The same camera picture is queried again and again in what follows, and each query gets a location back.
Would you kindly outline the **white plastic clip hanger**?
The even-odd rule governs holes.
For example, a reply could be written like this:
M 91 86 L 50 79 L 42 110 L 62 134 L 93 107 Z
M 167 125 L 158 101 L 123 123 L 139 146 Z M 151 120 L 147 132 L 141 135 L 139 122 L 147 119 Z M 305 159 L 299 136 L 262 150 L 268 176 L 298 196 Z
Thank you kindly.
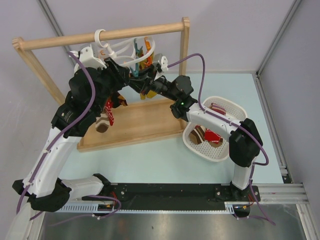
M 122 67 L 135 67 L 136 63 L 140 64 L 140 62 L 147 60 L 149 56 L 152 57 L 155 51 L 155 40 L 151 36 L 148 36 L 151 43 L 151 50 L 147 52 L 144 41 L 144 37 L 146 36 L 133 37 L 116 44 L 110 44 L 107 41 L 101 41 L 100 35 L 104 31 L 104 29 L 98 29 L 95 31 L 93 44 L 97 48 L 97 57 L 103 62 L 104 59 L 111 57 L 118 65 Z M 136 42 L 139 48 L 143 46 L 143 56 L 141 57 L 136 57 L 134 39 L 137 39 Z M 104 50 L 105 55 L 101 55 L 100 50 Z

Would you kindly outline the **red patterned sock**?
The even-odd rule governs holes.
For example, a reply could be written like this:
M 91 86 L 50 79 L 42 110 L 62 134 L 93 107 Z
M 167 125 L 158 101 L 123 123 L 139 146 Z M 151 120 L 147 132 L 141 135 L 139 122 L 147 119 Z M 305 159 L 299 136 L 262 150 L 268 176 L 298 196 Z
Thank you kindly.
M 211 131 L 208 128 L 205 129 L 204 139 L 210 143 L 215 143 L 215 144 L 223 142 L 223 138 L 219 134 Z
M 113 103 L 110 99 L 108 99 L 107 102 L 105 103 L 104 109 L 107 114 L 110 126 L 113 126 L 114 121 L 115 121 L 113 113 L 112 113 L 112 107 L 113 107 Z

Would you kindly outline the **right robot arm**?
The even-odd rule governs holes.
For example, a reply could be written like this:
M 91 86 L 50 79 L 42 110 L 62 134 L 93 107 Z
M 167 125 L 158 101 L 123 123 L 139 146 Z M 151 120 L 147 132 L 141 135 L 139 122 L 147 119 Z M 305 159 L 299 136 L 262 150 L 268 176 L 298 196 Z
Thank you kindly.
M 146 95 L 153 91 L 172 100 L 170 109 L 175 118 L 203 126 L 228 141 L 229 157 L 234 162 L 230 194 L 237 201 L 248 196 L 255 158 L 263 150 L 261 137 L 251 119 L 240 121 L 227 118 L 205 108 L 191 96 L 194 89 L 190 78 L 185 75 L 168 81 L 164 76 L 157 76 L 154 70 L 144 69 L 142 73 L 129 74 L 127 84 L 139 94 Z

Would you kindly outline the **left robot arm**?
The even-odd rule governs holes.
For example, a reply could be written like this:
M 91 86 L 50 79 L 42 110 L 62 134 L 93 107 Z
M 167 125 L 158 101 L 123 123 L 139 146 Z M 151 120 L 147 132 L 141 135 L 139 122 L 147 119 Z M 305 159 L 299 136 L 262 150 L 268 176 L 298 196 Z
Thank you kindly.
M 12 185 L 21 201 L 28 198 L 33 210 L 56 212 L 73 199 L 105 200 L 111 195 L 111 183 L 99 173 L 76 180 L 59 178 L 66 160 L 101 116 L 108 99 L 129 83 L 127 67 L 111 58 L 104 62 L 106 67 L 79 63 L 80 69 L 69 80 L 70 90 L 51 121 L 47 142 L 35 166 L 26 178 Z

